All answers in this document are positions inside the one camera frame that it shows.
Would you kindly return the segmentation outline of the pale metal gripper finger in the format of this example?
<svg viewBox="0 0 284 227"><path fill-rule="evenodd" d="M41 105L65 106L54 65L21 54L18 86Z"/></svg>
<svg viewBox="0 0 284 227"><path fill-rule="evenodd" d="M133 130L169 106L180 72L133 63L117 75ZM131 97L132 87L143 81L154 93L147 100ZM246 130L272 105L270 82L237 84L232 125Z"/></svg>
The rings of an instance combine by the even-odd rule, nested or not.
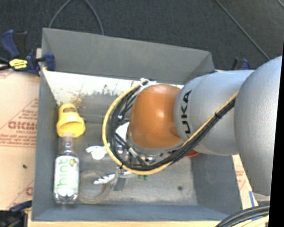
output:
<svg viewBox="0 0 284 227"><path fill-rule="evenodd" d="M125 170L122 168L118 168L115 174L115 181L114 181L114 186L113 190L114 191L123 191L125 182L127 179L127 175L125 174Z"/></svg>

